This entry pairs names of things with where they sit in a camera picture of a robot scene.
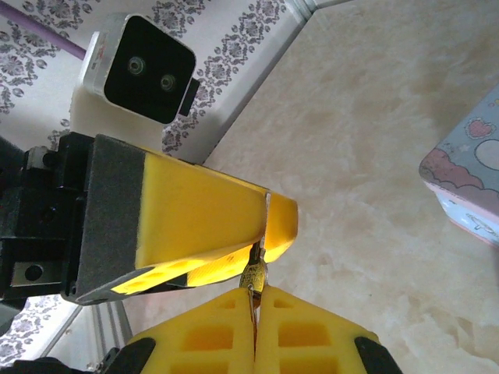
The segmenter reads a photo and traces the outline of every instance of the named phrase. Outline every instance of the white camera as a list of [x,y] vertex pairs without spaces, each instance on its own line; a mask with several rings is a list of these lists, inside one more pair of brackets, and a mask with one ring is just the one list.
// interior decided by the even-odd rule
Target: white camera
[[150,20],[110,15],[87,50],[73,92],[71,130],[161,150],[162,129],[188,115],[196,56]]

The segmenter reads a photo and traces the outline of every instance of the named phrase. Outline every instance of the pink box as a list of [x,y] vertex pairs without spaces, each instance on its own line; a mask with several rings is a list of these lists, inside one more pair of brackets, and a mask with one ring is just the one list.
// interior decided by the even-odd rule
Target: pink box
[[499,247],[499,86],[421,162],[419,174],[459,227]]

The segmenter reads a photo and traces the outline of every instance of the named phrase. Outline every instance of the black camera face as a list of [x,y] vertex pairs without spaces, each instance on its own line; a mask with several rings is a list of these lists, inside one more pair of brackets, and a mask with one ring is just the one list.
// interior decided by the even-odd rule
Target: black camera face
[[113,104],[173,122],[196,65],[194,53],[140,16],[130,17],[104,85]]

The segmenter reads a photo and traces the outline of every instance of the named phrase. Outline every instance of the patterned wallpaper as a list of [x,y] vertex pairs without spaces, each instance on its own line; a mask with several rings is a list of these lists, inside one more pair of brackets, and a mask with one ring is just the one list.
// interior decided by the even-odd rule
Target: patterned wallpaper
[[[196,53],[200,81],[186,118],[165,126],[164,151],[203,162],[304,24],[285,0],[7,0],[85,48],[110,12],[139,12]],[[23,149],[57,147],[69,131],[80,61],[0,19],[0,135]],[[32,298],[0,340],[0,365],[33,359],[75,306]]]

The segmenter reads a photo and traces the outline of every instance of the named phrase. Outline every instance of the floral pattern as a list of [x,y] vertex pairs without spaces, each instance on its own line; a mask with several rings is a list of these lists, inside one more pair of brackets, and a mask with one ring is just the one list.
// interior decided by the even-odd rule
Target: floral pattern
[[181,39],[187,31],[186,23],[194,23],[193,15],[199,15],[206,9],[205,0],[175,0],[157,2],[150,17],[171,37]]
[[189,131],[196,128],[200,117],[206,115],[206,108],[211,108],[216,97],[221,95],[223,87],[229,85],[232,77],[239,72],[239,67],[254,53],[256,46],[280,20],[286,12],[284,0],[258,0],[248,7],[239,17],[239,24],[232,26],[231,34],[221,39],[221,45],[214,49],[214,54],[204,61],[204,67],[198,69],[196,78],[200,81],[189,117],[177,118],[165,128],[163,151],[171,153],[179,150],[182,139],[189,136]]
[[[90,12],[90,3],[100,1],[25,1],[23,9],[39,23],[67,38],[65,30],[75,30],[83,22],[81,11]],[[7,24],[7,30],[0,30],[0,113],[4,115],[14,108],[14,97],[21,98],[24,89],[33,85],[38,78],[37,70],[47,67],[47,58],[54,58],[59,52],[59,48],[16,23],[8,21]]]
[[58,295],[28,298],[24,310],[14,318],[8,333],[0,340],[0,366],[12,364],[27,351],[34,335],[42,330],[42,323],[53,318],[62,304]]
[[59,123],[62,130],[52,130],[52,134],[48,136],[48,141],[50,142],[51,150],[57,150],[59,145],[59,138],[66,134],[69,134],[69,120],[62,119]]

